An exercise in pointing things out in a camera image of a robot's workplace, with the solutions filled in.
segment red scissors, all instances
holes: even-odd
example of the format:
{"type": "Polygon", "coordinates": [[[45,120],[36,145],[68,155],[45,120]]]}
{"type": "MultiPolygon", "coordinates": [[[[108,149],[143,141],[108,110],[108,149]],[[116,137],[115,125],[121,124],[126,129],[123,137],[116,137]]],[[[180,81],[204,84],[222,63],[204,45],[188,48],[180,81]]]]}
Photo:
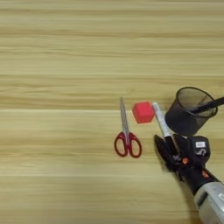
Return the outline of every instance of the red scissors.
{"type": "Polygon", "coordinates": [[[115,152],[120,157],[127,157],[128,154],[130,154],[133,158],[140,158],[143,152],[143,148],[141,145],[141,142],[139,139],[133,135],[129,130],[128,120],[126,116],[126,109],[124,106],[123,98],[120,100],[120,110],[121,110],[121,116],[122,116],[122,132],[116,137],[115,139],[115,152]],[[123,143],[123,152],[120,152],[117,147],[118,140],[122,140],[123,143]],[[136,142],[138,145],[138,153],[134,153],[132,148],[132,143],[136,142]]]}

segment red block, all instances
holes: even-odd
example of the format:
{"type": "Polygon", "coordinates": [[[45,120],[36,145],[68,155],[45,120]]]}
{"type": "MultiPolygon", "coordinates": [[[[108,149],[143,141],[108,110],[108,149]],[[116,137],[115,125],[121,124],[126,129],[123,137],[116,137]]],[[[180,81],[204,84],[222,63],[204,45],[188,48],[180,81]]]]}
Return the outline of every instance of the red block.
{"type": "Polygon", "coordinates": [[[154,117],[154,109],[148,101],[136,103],[132,109],[137,123],[150,123],[154,117]]]}

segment wood grain surface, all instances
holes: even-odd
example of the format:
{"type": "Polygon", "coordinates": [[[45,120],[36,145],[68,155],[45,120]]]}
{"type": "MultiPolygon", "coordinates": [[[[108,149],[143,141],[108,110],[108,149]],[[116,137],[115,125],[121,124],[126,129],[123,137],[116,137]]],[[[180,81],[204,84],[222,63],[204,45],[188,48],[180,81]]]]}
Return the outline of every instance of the wood grain surface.
{"type": "MultiPolygon", "coordinates": [[[[156,153],[156,120],[131,108],[166,111],[184,86],[223,96],[223,60],[222,0],[1,1],[0,223],[200,223],[156,153]],[[139,159],[114,152],[120,96],[139,159]]],[[[199,134],[224,181],[223,116],[199,134]]]]}

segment label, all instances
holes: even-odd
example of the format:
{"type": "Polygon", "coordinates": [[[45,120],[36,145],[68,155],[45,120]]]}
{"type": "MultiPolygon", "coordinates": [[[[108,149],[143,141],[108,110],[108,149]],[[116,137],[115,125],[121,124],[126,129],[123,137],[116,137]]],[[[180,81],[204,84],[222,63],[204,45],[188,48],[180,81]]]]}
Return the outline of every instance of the label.
{"type": "Polygon", "coordinates": [[[224,200],[224,194],[223,194],[223,193],[220,193],[220,194],[218,195],[218,197],[219,197],[221,200],[224,200]]]}
{"type": "Polygon", "coordinates": [[[197,142],[196,148],[206,148],[206,142],[197,142]]]}

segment pen holder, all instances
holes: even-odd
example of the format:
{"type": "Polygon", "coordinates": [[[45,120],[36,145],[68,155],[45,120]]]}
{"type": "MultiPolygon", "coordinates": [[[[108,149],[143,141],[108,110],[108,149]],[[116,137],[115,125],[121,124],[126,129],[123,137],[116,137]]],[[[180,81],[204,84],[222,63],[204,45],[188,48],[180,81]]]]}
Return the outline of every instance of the pen holder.
{"type": "Polygon", "coordinates": [[[168,127],[181,136],[195,135],[205,122],[215,116],[218,108],[210,108],[199,114],[190,112],[214,98],[207,92],[196,87],[183,87],[177,94],[174,103],[165,115],[168,127]]]}

